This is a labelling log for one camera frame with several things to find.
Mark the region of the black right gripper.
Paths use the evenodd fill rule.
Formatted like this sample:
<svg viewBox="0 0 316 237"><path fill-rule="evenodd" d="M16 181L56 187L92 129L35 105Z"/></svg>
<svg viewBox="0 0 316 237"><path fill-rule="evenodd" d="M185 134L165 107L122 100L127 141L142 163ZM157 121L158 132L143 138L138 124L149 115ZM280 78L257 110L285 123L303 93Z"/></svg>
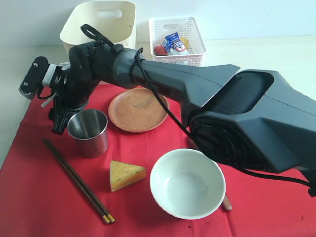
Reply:
<svg viewBox="0 0 316 237"><path fill-rule="evenodd" d="M50 83L51 91L56 93L53 99L54 108L51 108L48 113L48 119L53 122L52 133L62 135L69 119L74 115L74 111L58 111L57 109L84 107L95 87L96 79L83 80L72 66L66 70L57 68Z"/></svg>

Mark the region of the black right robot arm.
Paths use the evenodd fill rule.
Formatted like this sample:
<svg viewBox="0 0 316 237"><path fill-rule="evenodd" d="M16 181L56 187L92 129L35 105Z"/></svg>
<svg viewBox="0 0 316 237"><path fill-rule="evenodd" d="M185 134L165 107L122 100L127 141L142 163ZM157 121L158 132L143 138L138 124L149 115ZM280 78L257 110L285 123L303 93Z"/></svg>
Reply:
<svg viewBox="0 0 316 237"><path fill-rule="evenodd" d="M139 50L95 41L72 47L69 60L48 116L55 133L100 81L143 86L180 104L182 125L215 162L271 173L316 168L316 103L276 71L147 61Z"/></svg>

